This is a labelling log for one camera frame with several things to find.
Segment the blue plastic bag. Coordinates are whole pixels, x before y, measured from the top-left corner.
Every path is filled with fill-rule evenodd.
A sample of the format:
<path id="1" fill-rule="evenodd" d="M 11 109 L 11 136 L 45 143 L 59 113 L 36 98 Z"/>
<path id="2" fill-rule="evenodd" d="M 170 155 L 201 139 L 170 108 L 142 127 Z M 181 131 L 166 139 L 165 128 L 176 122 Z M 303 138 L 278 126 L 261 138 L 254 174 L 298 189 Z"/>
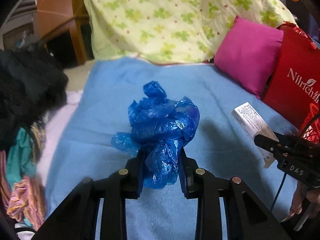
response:
<path id="1" fill-rule="evenodd" d="M 128 109 L 131 131 L 114 134 L 111 145 L 133 157 L 146 150 L 144 187 L 162 189 L 176 183 L 178 156 L 195 136 L 200 111 L 186 96 L 170 100 L 157 81 L 145 84 L 143 92 Z"/>

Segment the white long medicine box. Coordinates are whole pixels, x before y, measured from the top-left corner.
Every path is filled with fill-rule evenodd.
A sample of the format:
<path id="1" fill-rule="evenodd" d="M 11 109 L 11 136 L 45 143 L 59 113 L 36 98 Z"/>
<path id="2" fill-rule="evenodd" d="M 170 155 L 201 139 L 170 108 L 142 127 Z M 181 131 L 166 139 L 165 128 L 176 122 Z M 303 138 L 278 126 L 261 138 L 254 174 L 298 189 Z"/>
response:
<path id="1" fill-rule="evenodd" d="M 252 140 L 254 140 L 256 135 L 260 134 L 279 142 L 275 133 L 249 102 L 243 103 L 233 109 L 232 116 Z"/>

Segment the red plastic mesh basket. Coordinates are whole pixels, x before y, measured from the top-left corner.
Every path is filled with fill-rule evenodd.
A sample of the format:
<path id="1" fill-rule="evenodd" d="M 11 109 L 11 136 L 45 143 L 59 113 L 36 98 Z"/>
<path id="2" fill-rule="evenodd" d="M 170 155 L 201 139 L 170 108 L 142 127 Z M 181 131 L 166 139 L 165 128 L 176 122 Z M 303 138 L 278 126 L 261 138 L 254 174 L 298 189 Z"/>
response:
<path id="1" fill-rule="evenodd" d="M 319 144 L 319 118 L 315 118 L 319 114 L 319 107 L 314 103 L 309 105 L 309 111 L 300 127 L 298 135 L 310 142 Z"/>

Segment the light blue towel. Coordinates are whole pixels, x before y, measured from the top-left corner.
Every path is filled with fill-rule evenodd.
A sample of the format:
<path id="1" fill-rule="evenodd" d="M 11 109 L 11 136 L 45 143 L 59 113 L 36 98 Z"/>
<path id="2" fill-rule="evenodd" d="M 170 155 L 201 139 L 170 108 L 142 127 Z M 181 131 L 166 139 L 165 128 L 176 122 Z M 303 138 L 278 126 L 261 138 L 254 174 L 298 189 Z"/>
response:
<path id="1" fill-rule="evenodd" d="M 125 166 L 130 156 L 112 147 L 111 138 L 131 130 L 129 105 L 144 97 L 143 86 L 150 81 L 159 82 L 171 100 L 188 97 L 200 111 L 195 137 L 185 147 L 187 156 L 216 177 L 240 177 L 276 219 L 284 219 L 296 181 L 276 164 L 264 168 L 259 148 L 232 110 L 247 102 L 273 131 L 290 134 L 296 129 L 214 66 L 158 67 L 129 57 L 97 62 L 92 68 L 54 153 L 45 187 L 48 218 L 82 179 L 103 179 Z"/>

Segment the red Nilrich paper bag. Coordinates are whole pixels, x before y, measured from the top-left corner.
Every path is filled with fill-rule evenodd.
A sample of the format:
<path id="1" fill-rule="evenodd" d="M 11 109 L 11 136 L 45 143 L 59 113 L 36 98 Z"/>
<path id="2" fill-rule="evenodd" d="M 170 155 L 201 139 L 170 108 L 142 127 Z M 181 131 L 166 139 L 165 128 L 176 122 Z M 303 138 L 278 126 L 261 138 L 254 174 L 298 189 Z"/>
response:
<path id="1" fill-rule="evenodd" d="M 311 103 L 319 107 L 319 49 L 290 29 L 284 31 L 263 102 L 296 128 L 303 124 Z"/>

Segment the magenta pillow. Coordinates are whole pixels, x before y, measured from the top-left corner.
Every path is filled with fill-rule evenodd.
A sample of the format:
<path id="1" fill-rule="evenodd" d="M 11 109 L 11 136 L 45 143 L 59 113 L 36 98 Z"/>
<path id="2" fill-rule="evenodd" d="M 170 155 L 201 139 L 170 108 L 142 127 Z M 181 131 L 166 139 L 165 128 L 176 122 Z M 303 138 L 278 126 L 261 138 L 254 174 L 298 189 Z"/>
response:
<path id="1" fill-rule="evenodd" d="M 283 42 L 284 32 L 236 16 L 215 56 L 214 65 L 260 98 Z"/>

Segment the red plastic bag behind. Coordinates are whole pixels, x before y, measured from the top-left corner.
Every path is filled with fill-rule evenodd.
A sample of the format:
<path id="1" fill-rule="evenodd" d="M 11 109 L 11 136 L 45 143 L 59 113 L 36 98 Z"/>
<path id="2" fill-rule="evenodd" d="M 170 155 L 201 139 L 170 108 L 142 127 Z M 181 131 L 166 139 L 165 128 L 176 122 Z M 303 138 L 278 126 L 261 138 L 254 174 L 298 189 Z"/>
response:
<path id="1" fill-rule="evenodd" d="M 291 22 L 284 22 L 281 24 L 277 29 L 285 31 L 286 29 L 290 29 L 294 31 L 295 33 L 299 34 L 300 36 L 303 36 L 307 38 L 310 41 L 310 45 L 314 49 L 319 49 L 319 43 L 315 41 L 309 34 L 307 34 L 305 31 L 303 31 L 298 25 L 291 23 Z"/>

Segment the black clothes pile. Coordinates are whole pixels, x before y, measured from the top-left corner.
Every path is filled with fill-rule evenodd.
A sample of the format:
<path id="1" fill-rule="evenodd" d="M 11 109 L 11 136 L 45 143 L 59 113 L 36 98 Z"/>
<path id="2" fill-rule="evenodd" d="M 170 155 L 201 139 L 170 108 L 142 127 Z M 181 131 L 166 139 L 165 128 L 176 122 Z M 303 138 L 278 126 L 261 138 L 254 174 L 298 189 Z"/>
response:
<path id="1" fill-rule="evenodd" d="M 10 148 L 21 127 L 66 101 L 68 77 L 45 48 L 1 51 L 1 150 Z"/>

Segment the green clover quilt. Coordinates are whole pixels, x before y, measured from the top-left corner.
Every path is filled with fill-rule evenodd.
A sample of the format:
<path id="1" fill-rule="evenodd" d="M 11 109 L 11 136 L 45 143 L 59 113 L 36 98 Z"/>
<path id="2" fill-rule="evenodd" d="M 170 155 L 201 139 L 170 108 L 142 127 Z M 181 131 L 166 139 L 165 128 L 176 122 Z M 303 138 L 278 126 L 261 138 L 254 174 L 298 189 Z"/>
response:
<path id="1" fill-rule="evenodd" d="M 157 64 L 214 57 L 236 16 L 277 28 L 295 19 L 280 0 L 84 0 L 96 60 Z"/>

